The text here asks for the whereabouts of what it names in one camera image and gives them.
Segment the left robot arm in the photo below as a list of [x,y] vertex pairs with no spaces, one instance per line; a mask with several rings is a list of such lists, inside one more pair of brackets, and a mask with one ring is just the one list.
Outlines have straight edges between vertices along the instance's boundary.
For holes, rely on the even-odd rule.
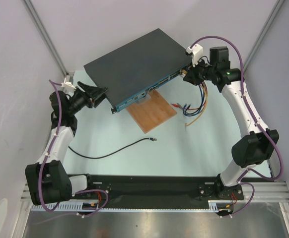
[[87,176],[69,176],[63,161],[77,130],[75,114],[84,107],[96,108],[105,99],[108,90],[81,82],[77,87],[71,83],[61,83],[60,86],[73,95],[68,96],[56,89],[49,96],[53,109],[50,139],[37,162],[25,168],[32,203],[43,206],[47,211],[50,210],[47,204],[69,201],[77,192],[83,198],[94,195],[95,186],[87,181]]

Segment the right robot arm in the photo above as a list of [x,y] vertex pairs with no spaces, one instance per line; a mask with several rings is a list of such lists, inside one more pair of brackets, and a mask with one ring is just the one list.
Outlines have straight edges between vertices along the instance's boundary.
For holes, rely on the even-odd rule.
[[216,177],[210,193],[210,197],[228,200],[240,190],[238,183],[249,169],[271,157],[271,143],[278,141],[279,134],[261,120],[252,102],[244,102],[248,95],[246,84],[241,82],[241,71],[230,67],[227,47],[210,48],[209,62],[202,59],[203,48],[198,44],[188,47],[186,54],[192,57],[192,66],[184,81],[195,86],[211,81],[227,100],[239,126],[241,139],[231,149],[232,161]]

